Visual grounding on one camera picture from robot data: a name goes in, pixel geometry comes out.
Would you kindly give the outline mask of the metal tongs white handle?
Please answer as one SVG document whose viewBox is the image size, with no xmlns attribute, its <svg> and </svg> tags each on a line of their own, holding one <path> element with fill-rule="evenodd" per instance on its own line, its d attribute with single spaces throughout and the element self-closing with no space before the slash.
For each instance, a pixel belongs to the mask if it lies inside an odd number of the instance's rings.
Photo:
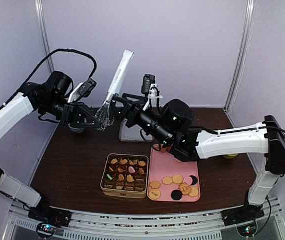
<svg viewBox="0 0 285 240">
<path fill-rule="evenodd" d="M 114 97 L 118 97 L 126 76 L 128 67 L 134 57 L 134 52 L 130 50 L 125 50 L 122 55 L 122 59 L 118 65 L 118 68 L 114 74 L 111 85 L 108 89 L 106 98 L 100 107 L 100 109 L 95 114 L 95 117 L 101 123 L 100 127 L 97 129 L 99 131 L 105 131 L 106 128 L 113 125 L 113 116 L 111 113 L 111 104 Z"/>
</svg>

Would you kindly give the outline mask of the pink round cookie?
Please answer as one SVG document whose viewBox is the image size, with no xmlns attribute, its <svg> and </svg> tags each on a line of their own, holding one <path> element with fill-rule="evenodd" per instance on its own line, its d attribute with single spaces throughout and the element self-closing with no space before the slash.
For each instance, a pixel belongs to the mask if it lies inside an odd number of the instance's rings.
<svg viewBox="0 0 285 240">
<path fill-rule="evenodd" d="M 193 178 L 190 176 L 187 176 L 183 179 L 183 183 L 188 184 L 189 186 L 192 186 L 193 185 Z"/>
<path fill-rule="evenodd" d="M 134 174 L 134 173 L 136 172 L 135 168 L 132 167 L 132 166 L 130 166 L 130 167 L 128 168 L 128 171 L 129 171 L 131 174 Z"/>
</svg>

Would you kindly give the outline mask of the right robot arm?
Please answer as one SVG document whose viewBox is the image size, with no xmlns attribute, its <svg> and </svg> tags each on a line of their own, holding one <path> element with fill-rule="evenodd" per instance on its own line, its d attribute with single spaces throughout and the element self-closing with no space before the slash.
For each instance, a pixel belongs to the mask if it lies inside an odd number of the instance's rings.
<svg viewBox="0 0 285 240">
<path fill-rule="evenodd" d="M 111 107 L 117 118 L 127 120 L 127 127 L 138 125 L 158 140 L 161 147 L 169 147 L 169 152 L 182 162 L 232 154 L 264 155 L 265 166 L 239 209 L 238 215 L 244 221 L 261 210 L 280 176 L 285 175 L 285 131 L 272 115 L 246 127 L 210 130 L 193 125 L 195 113 L 179 99 L 168 102 L 160 115 L 116 94 L 111 97 Z"/>
</svg>

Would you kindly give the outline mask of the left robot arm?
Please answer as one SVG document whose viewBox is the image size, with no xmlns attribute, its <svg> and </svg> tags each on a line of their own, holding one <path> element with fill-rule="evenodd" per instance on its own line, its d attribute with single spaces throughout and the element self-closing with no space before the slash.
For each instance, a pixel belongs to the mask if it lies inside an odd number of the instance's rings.
<svg viewBox="0 0 285 240">
<path fill-rule="evenodd" d="M 43 83 L 25 83 L 9 102 L 0 107 L 0 140 L 22 119 L 38 111 L 41 116 L 49 113 L 56 117 L 55 122 L 69 128 L 75 133 L 82 133 L 86 128 L 101 126 L 90 108 L 82 103 L 97 83 L 89 78 L 80 83 L 75 90 L 67 93 L 72 83 L 70 77 L 55 71 Z M 50 201 L 35 189 L 23 184 L 0 168 L 0 193 L 18 200 L 31 209 L 43 222 L 50 222 L 55 212 Z"/>
</svg>

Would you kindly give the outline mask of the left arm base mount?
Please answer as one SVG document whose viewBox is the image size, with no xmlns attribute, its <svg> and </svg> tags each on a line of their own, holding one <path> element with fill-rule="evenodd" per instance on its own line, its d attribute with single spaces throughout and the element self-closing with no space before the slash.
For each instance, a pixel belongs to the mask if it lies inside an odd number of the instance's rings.
<svg viewBox="0 0 285 240">
<path fill-rule="evenodd" d="M 72 218 L 72 213 L 67 210 L 50 208 L 49 213 L 40 213 L 35 208 L 31 208 L 28 217 L 39 222 L 48 223 L 55 227 L 68 227 Z"/>
</svg>

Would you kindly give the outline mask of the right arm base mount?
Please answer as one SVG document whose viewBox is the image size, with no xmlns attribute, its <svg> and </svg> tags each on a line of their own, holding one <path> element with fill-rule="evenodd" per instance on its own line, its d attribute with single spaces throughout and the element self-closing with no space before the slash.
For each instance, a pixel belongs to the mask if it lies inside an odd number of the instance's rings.
<svg viewBox="0 0 285 240">
<path fill-rule="evenodd" d="M 263 210 L 245 209 L 243 207 L 224 210 L 221 212 L 224 225 L 232 226 L 256 220 L 265 216 Z"/>
</svg>

